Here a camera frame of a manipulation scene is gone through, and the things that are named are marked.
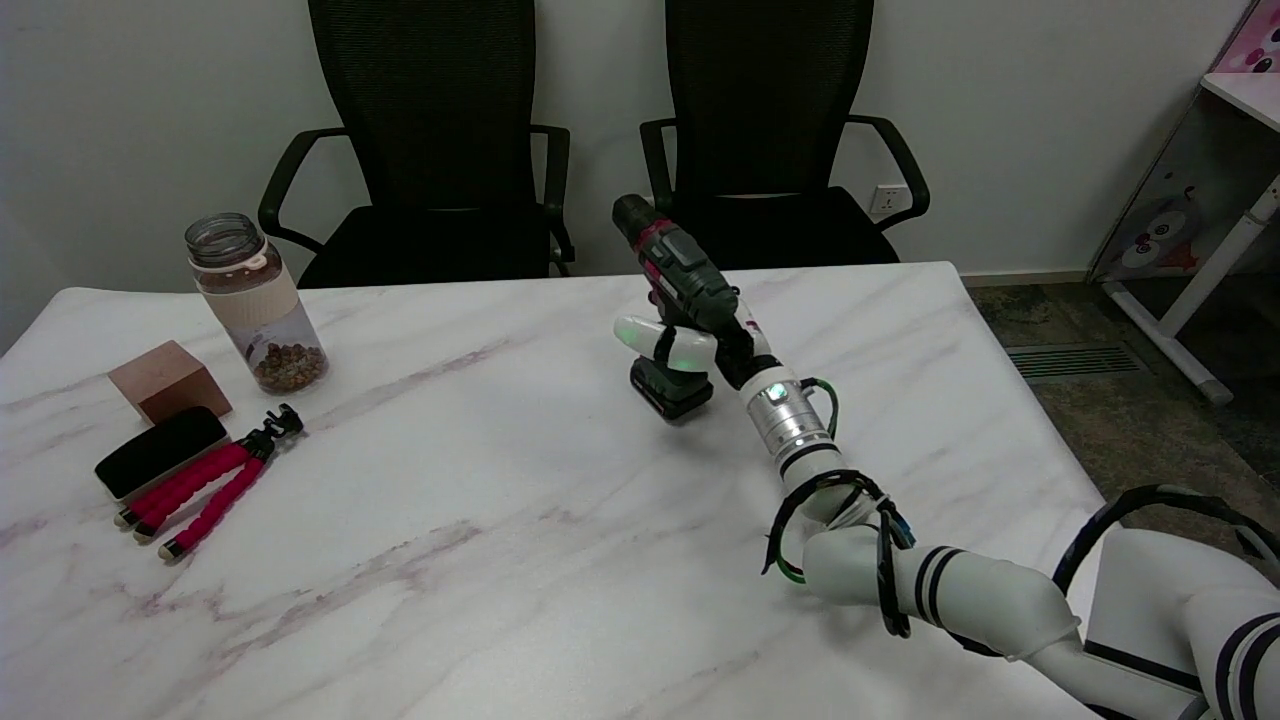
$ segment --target mesh backrest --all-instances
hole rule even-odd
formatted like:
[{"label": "mesh backrest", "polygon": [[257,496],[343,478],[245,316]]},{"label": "mesh backrest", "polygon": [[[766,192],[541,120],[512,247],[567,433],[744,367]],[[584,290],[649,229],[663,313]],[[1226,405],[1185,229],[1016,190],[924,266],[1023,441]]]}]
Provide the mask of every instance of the mesh backrest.
[{"label": "mesh backrest", "polygon": [[534,0],[310,0],[374,204],[534,200]]},{"label": "mesh backrest", "polygon": [[681,195],[827,187],[872,0],[667,0]]}]

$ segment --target white marble tabletop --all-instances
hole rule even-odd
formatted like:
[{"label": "white marble tabletop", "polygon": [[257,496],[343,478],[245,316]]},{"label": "white marble tabletop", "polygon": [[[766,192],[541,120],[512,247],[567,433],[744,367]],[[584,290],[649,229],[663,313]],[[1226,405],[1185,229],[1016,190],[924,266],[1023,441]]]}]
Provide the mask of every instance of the white marble tabletop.
[{"label": "white marble tabletop", "polygon": [[[840,389],[846,456],[923,543],[1048,571],[1101,505],[951,265],[732,279]],[[723,382],[678,429],[634,393],[611,323],[644,297],[639,275],[303,293],[333,360],[291,400],[310,436],[168,566],[92,474],[143,429],[106,372],[173,338],[233,436],[275,401],[196,295],[59,293],[0,360],[0,716],[1092,716],[762,578],[769,459]]]}]

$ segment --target glass jar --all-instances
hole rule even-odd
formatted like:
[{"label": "glass jar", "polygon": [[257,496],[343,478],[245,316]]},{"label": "glass jar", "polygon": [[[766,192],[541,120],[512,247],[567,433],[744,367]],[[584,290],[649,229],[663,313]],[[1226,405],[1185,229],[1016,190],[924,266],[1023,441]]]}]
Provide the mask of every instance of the glass jar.
[{"label": "glass jar", "polygon": [[238,213],[187,228],[196,287],[257,384],[271,395],[311,386],[329,369],[297,286],[275,247]]}]

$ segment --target desk leg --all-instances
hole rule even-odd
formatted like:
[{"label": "desk leg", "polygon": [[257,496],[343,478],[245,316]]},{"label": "desk leg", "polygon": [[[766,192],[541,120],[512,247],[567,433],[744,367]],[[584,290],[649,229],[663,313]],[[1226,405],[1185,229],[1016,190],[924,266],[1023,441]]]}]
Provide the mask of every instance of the desk leg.
[{"label": "desk leg", "polygon": [[1277,197],[1280,197],[1280,177],[1271,182],[1271,187],[1262,193],[1262,197],[1253,204],[1253,208],[1240,218],[1239,223],[1222,240],[1222,245],[1213,251],[1213,255],[1204,261],[1204,266],[1196,273],[1187,290],[1178,296],[1174,305],[1160,319],[1160,334],[1174,337],[1181,332],[1187,320],[1192,319],[1196,310],[1204,304],[1208,293],[1213,292],[1222,278],[1231,272],[1236,260],[1253,245],[1262,229],[1271,222],[1276,213]]},{"label": "desk leg", "polygon": [[1189,350],[1183,347],[1183,343],[1160,332],[1160,322],[1121,283],[1103,283],[1102,290],[1129,315],[1133,324],[1147,333],[1151,342],[1187,375],[1187,379],[1204,393],[1210,402],[1226,405],[1234,398],[1231,391],[1226,389],[1221,380],[1215,378]]},{"label": "desk leg", "polygon": [[1133,319],[1134,324],[1147,333],[1151,342],[1187,375],[1192,383],[1204,393],[1204,397],[1213,405],[1226,405],[1231,401],[1231,391],[1226,389],[1217,378],[1196,359],[1175,336],[1187,324],[1187,320],[1199,310],[1199,306],[1213,292],[1213,288],[1222,282],[1235,263],[1244,255],[1244,251],[1253,245],[1262,228],[1267,227],[1271,218],[1280,206],[1280,177],[1271,182],[1262,197],[1253,204],[1253,208],[1240,218],[1240,222],[1231,228],[1222,245],[1213,251],[1213,255],[1204,263],[1196,277],[1192,278],[1187,290],[1178,296],[1174,305],[1157,320],[1137,297],[1117,282],[1103,283],[1102,290],[1120,306],[1125,314]]}]

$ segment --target chair seat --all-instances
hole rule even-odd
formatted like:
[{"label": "chair seat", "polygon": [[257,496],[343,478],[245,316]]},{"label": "chair seat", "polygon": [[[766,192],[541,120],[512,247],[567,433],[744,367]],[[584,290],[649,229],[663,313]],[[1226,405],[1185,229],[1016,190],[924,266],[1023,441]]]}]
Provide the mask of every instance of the chair seat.
[{"label": "chair seat", "polygon": [[897,263],[842,187],[782,197],[681,197],[671,218],[722,270]]},{"label": "chair seat", "polygon": [[357,208],[298,287],[356,287],[545,278],[550,240],[541,205],[479,210]]}]

